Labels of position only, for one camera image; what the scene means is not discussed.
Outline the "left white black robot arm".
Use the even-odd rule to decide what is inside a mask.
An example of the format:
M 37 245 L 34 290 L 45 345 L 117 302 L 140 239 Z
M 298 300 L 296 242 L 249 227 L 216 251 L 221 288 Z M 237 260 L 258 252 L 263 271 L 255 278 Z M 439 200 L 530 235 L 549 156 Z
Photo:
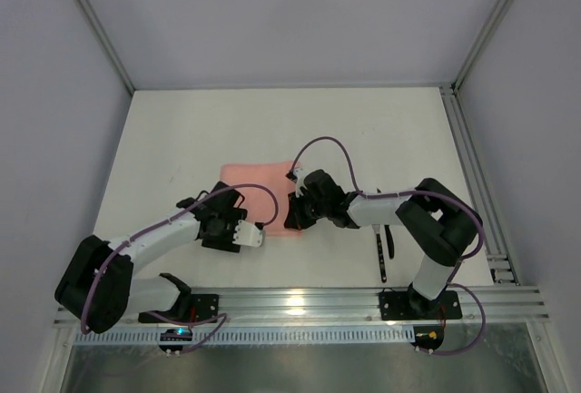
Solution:
M 150 279 L 138 273 L 171 250 L 199 241 L 219 251 L 237 252 L 261 245 L 261 225 L 247 220 L 238 206 L 243 195 L 223 182 L 211 192 L 177 202 L 168 217 L 132 236 L 83 239 L 54 293 L 55 300 L 81 322 L 81 331 L 99 334 L 128 315 L 141 322 L 185 325 L 201 320 L 196 297 L 169 272 Z

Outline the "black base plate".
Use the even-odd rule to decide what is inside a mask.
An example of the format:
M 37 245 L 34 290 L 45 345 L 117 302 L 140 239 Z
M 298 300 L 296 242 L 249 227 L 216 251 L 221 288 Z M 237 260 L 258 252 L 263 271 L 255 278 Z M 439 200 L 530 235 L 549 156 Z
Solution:
M 209 320 L 215 323 L 218 315 L 219 296 L 217 294 L 186 294 L 179 296 L 173 305 L 165 311 L 152 310 L 138 315 L 138 322 L 149 324 L 155 322 L 185 325 Z
M 428 300 L 411 287 L 406 290 L 387 290 L 378 294 L 382 320 L 462 319 L 458 294 L 443 290 L 435 300 Z

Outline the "black handled knife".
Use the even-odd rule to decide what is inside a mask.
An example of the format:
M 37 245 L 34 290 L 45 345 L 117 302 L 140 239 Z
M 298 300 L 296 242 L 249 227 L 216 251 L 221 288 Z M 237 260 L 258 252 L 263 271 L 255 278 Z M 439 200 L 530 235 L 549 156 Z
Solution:
M 390 230 L 390 226 L 384 226 L 388 255 L 391 260 L 395 258 L 395 242 L 393 240 L 393 236 Z

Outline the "aluminium corner post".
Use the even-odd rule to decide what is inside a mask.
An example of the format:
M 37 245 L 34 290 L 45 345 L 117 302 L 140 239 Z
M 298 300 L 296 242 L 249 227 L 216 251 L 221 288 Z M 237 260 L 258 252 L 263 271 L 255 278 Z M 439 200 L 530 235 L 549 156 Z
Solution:
M 492 8 L 487 14 L 484 24 L 478 31 L 476 39 L 470 46 L 465 60 L 461 64 L 455 80 L 452 82 L 451 89 L 454 93 L 458 93 L 467 81 L 469 75 L 489 43 L 492 41 L 497 29 L 504 20 L 514 1 L 515 0 L 495 0 Z
M 109 35 L 107 34 L 99 15 L 97 14 L 91 0 L 74 0 L 85 22 L 89 26 L 96 42 L 101 47 L 103 54 L 107 58 L 115 74 L 122 82 L 125 91 L 133 96 L 136 88 L 133 80 L 130 78 L 121 57 L 115 49 Z

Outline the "black controller board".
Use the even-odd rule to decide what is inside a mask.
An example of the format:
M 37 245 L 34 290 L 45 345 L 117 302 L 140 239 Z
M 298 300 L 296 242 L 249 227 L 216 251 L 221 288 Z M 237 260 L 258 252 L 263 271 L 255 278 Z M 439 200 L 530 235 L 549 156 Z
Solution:
M 192 330 L 186 327 L 167 329 L 158 340 L 158 347 L 165 357 L 180 356 L 191 344 Z
M 433 353 L 444 341 L 444 329 L 437 325 L 423 325 L 413 327 L 412 347 L 416 351 Z

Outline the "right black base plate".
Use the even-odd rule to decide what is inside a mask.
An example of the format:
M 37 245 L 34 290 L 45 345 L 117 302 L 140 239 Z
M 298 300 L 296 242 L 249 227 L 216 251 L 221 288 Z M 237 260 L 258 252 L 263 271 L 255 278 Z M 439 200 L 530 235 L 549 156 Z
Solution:
M 387 290 L 378 294 L 382 320 L 462 319 L 458 294 L 443 290 L 435 300 L 428 300 L 411 287 L 406 290 Z

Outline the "left aluminium corner post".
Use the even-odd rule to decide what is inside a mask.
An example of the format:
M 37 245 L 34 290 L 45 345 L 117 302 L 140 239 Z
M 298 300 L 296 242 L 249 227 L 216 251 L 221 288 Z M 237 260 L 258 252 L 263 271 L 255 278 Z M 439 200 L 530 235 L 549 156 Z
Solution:
M 107 34 L 99 15 L 97 14 L 91 0 L 74 0 L 85 22 L 89 26 L 96 42 L 101 47 L 103 54 L 107 58 L 115 74 L 122 82 L 125 91 L 133 96 L 136 88 L 133 80 L 130 78 L 121 57 L 115 49 L 109 35 Z

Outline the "black handled fork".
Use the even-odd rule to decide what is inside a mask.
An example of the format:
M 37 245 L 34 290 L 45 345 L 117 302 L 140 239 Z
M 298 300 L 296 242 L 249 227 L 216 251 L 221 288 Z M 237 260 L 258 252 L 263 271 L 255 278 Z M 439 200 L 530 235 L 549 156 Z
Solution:
M 379 225 L 372 225 L 372 229 L 375 234 L 375 241 L 376 241 L 376 248 L 378 253 L 378 260 L 379 260 L 379 274 L 382 283 L 387 282 L 387 272 L 385 268 L 385 259 L 384 259 L 384 252 L 383 252 L 383 245 L 382 239 L 380 234 L 380 226 Z

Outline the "aluminium front rail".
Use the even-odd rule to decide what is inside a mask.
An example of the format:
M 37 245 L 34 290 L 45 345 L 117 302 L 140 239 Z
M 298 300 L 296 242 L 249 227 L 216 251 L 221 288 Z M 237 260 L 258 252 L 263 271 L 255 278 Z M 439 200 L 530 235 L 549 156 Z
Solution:
M 457 284 L 448 290 L 458 294 L 462 319 L 382 320 L 378 294 L 387 288 L 351 289 L 203 289 L 193 294 L 217 294 L 218 313 L 240 325 L 323 325 L 367 322 L 427 323 L 436 321 L 487 322 L 546 321 L 548 309 L 535 287 L 500 285 L 470 287 Z

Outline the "pink cloth napkin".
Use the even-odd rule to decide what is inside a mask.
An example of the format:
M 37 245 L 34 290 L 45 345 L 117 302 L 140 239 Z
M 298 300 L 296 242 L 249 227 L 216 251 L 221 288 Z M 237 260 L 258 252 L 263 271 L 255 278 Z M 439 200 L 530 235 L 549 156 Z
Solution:
M 225 164 L 221 167 L 220 180 L 228 185 L 258 184 L 268 188 L 279 204 L 276 220 L 265 227 L 269 237 L 299 237 L 296 230 L 284 227 L 289 211 L 288 194 L 294 192 L 295 185 L 286 178 L 292 161 L 261 164 Z M 266 223 L 274 213 L 271 196 L 261 189 L 242 188 L 240 193 L 244 197 L 241 207 L 248 212 L 247 221 Z

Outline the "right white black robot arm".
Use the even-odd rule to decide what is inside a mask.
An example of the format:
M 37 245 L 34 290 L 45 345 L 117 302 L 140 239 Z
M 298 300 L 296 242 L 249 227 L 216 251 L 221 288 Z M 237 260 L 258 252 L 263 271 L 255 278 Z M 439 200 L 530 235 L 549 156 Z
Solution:
M 415 319 L 434 316 L 439 301 L 466 249 L 484 242 L 478 214 L 435 179 L 423 180 L 416 189 L 400 193 L 345 192 L 323 170 L 291 170 L 295 184 L 288 195 L 284 227 L 304 231 L 327 219 L 342 229 L 373 226 L 404 227 L 423 252 L 414 280 L 405 293 L 406 311 Z

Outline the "right black controller board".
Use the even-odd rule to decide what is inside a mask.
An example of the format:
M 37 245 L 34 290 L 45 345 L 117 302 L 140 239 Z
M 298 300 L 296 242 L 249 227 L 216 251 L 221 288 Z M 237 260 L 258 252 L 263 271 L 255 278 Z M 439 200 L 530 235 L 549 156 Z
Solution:
M 444 341 L 444 329 L 437 325 L 423 325 L 413 327 L 412 347 L 416 351 L 433 353 Z

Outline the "right aluminium side rail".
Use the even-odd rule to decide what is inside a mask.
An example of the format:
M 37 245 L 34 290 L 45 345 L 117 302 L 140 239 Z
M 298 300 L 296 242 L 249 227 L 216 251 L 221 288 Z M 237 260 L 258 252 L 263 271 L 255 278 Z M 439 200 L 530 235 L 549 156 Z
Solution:
M 487 254 L 492 279 L 497 285 L 519 286 L 517 271 L 508 251 L 507 237 L 501 228 L 483 167 L 477 155 L 475 142 L 460 106 L 460 100 L 450 85 L 440 87 L 439 91 L 457 148 L 470 200 L 474 210 L 480 215 L 484 223 L 486 237 L 484 250 Z

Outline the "right aluminium corner post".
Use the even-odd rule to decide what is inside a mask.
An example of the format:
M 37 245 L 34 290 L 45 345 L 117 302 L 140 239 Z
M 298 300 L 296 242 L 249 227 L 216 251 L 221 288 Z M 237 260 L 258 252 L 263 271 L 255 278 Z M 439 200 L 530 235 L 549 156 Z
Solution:
M 454 93 L 458 93 L 467 81 L 469 75 L 489 43 L 492 41 L 497 29 L 504 20 L 514 1 L 515 0 L 495 0 L 492 8 L 487 14 L 484 24 L 478 31 L 476 39 L 470 46 L 465 60 L 461 64 L 455 80 L 452 82 L 451 89 Z

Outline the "left black controller board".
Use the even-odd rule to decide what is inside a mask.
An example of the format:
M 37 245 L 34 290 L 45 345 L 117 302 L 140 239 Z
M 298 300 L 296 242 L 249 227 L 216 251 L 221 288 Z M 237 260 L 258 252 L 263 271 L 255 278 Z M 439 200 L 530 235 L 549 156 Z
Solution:
M 191 344 L 192 330 L 186 327 L 167 329 L 158 340 L 158 347 L 165 357 L 180 356 Z

